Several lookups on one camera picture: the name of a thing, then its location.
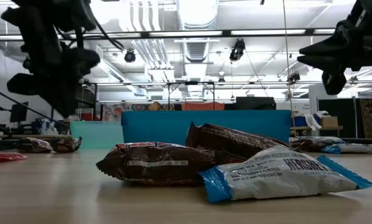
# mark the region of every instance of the brown chocolate wrapper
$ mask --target brown chocolate wrapper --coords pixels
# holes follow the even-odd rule
[[[19,140],[19,144],[17,146],[17,150],[19,152],[27,152],[27,153],[44,153],[44,152],[51,152],[52,147],[49,142],[36,139],[36,138],[24,138]]]
[[[60,140],[58,143],[52,144],[52,146],[55,152],[68,153],[77,151],[81,146],[81,142],[81,137],[78,139],[66,138]]]
[[[201,183],[197,172],[232,162],[204,149],[162,142],[118,144],[96,164],[103,173],[128,182],[156,185]]]
[[[222,152],[233,159],[246,161],[256,153],[286,143],[257,134],[225,128],[215,124],[196,126],[192,122],[187,134],[186,146]]]

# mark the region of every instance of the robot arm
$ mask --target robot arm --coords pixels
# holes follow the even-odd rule
[[[323,70],[327,94],[336,95],[345,86],[344,71],[372,66],[372,0],[357,0],[346,20],[337,24],[334,34],[300,49],[298,61]]]
[[[13,0],[19,7],[8,8],[1,18],[18,26],[29,54],[24,67],[33,75],[18,73],[7,83],[10,92],[39,95],[63,117],[75,114],[79,79],[100,62],[98,54],[83,48],[82,29],[96,28],[90,0]],[[77,48],[60,42],[56,29],[74,30]]]

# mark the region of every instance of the cardboard box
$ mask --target cardboard box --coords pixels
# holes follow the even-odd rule
[[[323,117],[320,120],[320,125],[322,126],[323,129],[327,128],[338,128],[338,117]]]

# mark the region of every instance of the teal partition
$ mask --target teal partition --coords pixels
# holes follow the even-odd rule
[[[129,111],[121,114],[125,142],[185,144],[190,123],[217,124],[288,142],[291,111]]]
[[[82,137],[81,149],[111,149],[124,143],[120,122],[74,121],[70,127],[72,138]]]

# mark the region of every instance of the tabletop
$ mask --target tabletop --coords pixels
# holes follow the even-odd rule
[[[210,204],[202,186],[140,186],[104,175],[95,164],[108,151],[0,163],[0,223],[372,223],[372,188]],[[330,157],[372,181],[372,154]]]

